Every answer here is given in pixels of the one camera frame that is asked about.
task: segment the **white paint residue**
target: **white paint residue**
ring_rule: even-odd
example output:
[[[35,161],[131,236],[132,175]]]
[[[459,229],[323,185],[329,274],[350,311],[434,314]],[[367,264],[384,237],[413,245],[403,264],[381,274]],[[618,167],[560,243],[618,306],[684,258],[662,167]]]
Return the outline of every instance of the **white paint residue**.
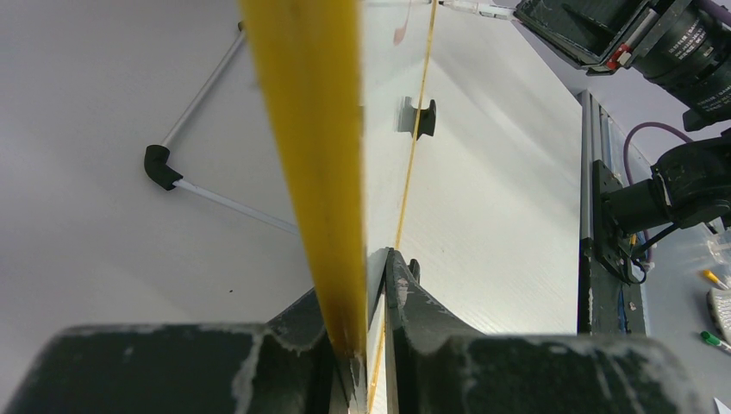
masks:
[[[538,2],[538,4],[539,4],[539,5],[540,5],[540,6],[541,6],[541,7],[543,8],[543,9],[545,9],[545,10],[547,10],[547,11],[553,11],[553,9],[552,9],[552,8],[550,8],[550,7],[546,6],[546,4],[545,4],[545,3],[543,3],[543,0],[540,0],[540,1]]]
[[[568,348],[561,347],[561,346],[558,346],[558,345],[552,346],[548,350],[551,351],[551,352],[553,352],[554,354],[568,354],[569,353],[569,349]]]
[[[396,281],[396,289],[398,293],[398,307],[403,308],[406,305],[406,298],[409,296],[409,281],[400,278]]]
[[[252,325],[239,325],[231,323],[201,323],[196,326],[202,332],[225,332],[227,334],[252,334],[259,332],[257,327]]]
[[[127,347],[124,352],[122,353],[122,360],[125,362],[129,362],[129,359],[132,357],[132,353],[134,352],[134,347],[129,346]]]
[[[462,352],[461,354],[465,356],[465,366],[462,368],[462,378],[465,379],[464,386],[462,388],[462,406],[465,407],[467,410],[467,413],[470,413],[470,405],[467,402],[467,394],[474,388],[478,382],[474,377],[474,374],[472,372],[472,367],[474,366],[474,361],[472,360],[472,354],[468,351],[468,344],[462,345]]]
[[[60,336],[93,336],[97,334],[152,334],[163,329],[165,325],[100,325],[70,328],[62,331]]]
[[[615,368],[618,367],[612,357],[623,357],[630,353],[641,356],[644,360],[638,362],[638,369],[642,374],[646,375],[650,380],[655,382],[662,388],[662,392],[666,398],[674,402],[677,407],[696,409],[699,406],[703,406],[697,399],[695,391],[697,389],[696,384],[690,377],[687,376],[687,372],[678,366],[678,362],[667,353],[663,346],[657,342],[649,339],[634,339],[633,341],[617,341],[617,340],[596,340],[590,338],[561,338],[561,337],[535,337],[525,338],[525,341],[537,346],[548,346],[554,347],[560,345],[577,354],[591,356],[592,358],[596,354],[597,350],[601,351],[608,357]],[[618,375],[623,375],[624,372],[617,372]],[[672,381],[669,381],[666,377],[671,375],[674,377]],[[634,392],[634,389],[628,387],[626,376],[624,379],[625,388],[628,393]]]
[[[609,389],[609,382],[607,381],[607,376],[604,375],[604,370],[602,369],[602,366],[597,361],[597,356],[593,354],[591,356],[591,360],[594,362],[594,369],[597,370],[597,381],[599,381],[599,386],[602,388],[602,394],[604,394],[604,397],[611,401],[612,399],[612,391]]]
[[[624,391],[627,393],[629,402],[632,403],[632,408],[634,408],[634,412],[638,414],[645,414],[645,410],[642,408],[640,400],[637,399],[637,393],[634,391],[634,388],[629,384],[629,380],[627,380],[627,375],[625,375],[622,367],[620,367],[619,364],[617,364],[616,361],[611,358],[608,358],[607,361],[609,361],[609,364],[612,365],[612,368],[619,377],[619,380],[622,382],[622,385],[624,386]]]
[[[231,395],[236,400],[235,414],[246,414],[253,396],[253,379],[256,377],[256,366],[259,363],[259,350],[264,341],[261,333],[252,334],[252,347],[249,357],[241,363],[241,370],[234,376],[231,383]]]
[[[589,288],[589,325],[591,326],[591,321],[594,320],[594,292]]]
[[[430,295],[428,294],[428,292],[425,292],[425,293],[426,293],[426,294],[425,294],[424,296],[426,296],[426,297],[427,297],[427,304],[432,304],[432,305],[434,305],[435,307],[439,308],[439,309],[437,310],[437,312],[439,312],[439,313],[441,313],[441,314],[443,314],[443,315],[449,315],[449,316],[451,316],[451,315],[452,315],[452,312],[450,312],[450,311],[449,311],[449,310],[448,310],[447,308],[445,308],[444,306],[442,306],[442,305],[441,305],[441,304],[439,303],[439,301],[438,301],[438,300],[436,300],[436,299],[432,298],[432,297],[431,297],[431,296],[430,296]]]
[[[353,370],[355,368],[354,364],[358,366],[357,373]],[[350,376],[353,379],[354,384],[364,384],[366,382],[365,369],[366,369],[366,364],[365,364],[363,355],[356,354],[350,360]],[[362,397],[364,397],[364,400],[358,401],[358,397],[360,397],[360,395],[356,395],[355,392],[350,394],[350,400],[348,401],[348,406],[356,407],[359,410],[364,410],[364,411],[367,410],[367,406],[368,406],[367,393],[362,396]]]

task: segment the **black corner connector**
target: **black corner connector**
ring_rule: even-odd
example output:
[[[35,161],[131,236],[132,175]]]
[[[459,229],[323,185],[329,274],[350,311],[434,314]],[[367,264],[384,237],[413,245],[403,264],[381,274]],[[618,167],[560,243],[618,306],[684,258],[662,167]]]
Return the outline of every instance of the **black corner connector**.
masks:
[[[177,171],[167,166],[170,150],[161,145],[150,145],[145,151],[145,173],[160,187],[170,191],[174,182],[183,178]]]

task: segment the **camera body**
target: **camera body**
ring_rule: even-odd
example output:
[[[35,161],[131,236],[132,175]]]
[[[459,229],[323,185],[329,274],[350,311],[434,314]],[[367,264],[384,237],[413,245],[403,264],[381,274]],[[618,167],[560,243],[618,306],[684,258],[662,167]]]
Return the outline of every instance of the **camera body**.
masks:
[[[731,31],[699,4],[524,0],[515,16],[590,76],[633,67],[688,106],[684,128],[697,131],[731,119]]]
[[[645,181],[601,197],[626,237],[675,223],[688,229],[731,213],[731,130],[664,153]]]

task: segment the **yellow wooden stick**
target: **yellow wooden stick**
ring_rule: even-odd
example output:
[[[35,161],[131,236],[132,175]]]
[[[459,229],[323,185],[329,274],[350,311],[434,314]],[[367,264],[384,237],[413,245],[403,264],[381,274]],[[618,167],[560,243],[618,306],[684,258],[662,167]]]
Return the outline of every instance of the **yellow wooden stick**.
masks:
[[[359,1],[241,7],[330,341],[365,378]]]

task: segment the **thin yellow rod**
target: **thin yellow rod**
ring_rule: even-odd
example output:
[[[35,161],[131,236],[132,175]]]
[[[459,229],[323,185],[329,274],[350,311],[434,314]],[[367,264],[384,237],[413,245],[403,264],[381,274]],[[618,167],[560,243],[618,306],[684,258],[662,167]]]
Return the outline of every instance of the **thin yellow rod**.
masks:
[[[434,22],[436,21],[436,4],[437,2],[432,2],[432,12],[431,16],[429,17],[429,31],[427,34],[427,52],[424,57],[424,72],[422,73],[422,86],[419,90],[419,106],[418,109],[422,108],[422,103],[424,101],[424,93],[427,88],[427,69],[429,67],[429,59],[431,58],[432,53],[432,39],[434,38]],[[416,138],[418,138],[418,131],[419,131],[419,119],[420,117],[416,117],[415,125],[414,125],[414,134],[411,136],[411,153],[409,155],[409,169],[406,172],[406,185],[403,188],[403,198],[401,202],[401,216],[398,219],[398,230],[396,233],[396,249],[399,249],[401,247],[401,237],[403,235],[403,222],[406,219],[406,199],[409,196],[409,182],[411,181],[411,169],[414,166],[414,154],[416,153]],[[370,373],[373,378],[371,378],[371,383],[368,386],[368,412],[371,412],[373,409],[373,402],[376,398],[376,388],[378,386],[378,370],[380,369],[381,365],[381,355],[384,352],[384,341],[385,341],[385,335],[386,335],[386,326],[385,326],[385,320],[383,328],[380,331],[380,339],[378,340],[378,352],[375,355],[376,363],[374,364],[373,372]]]

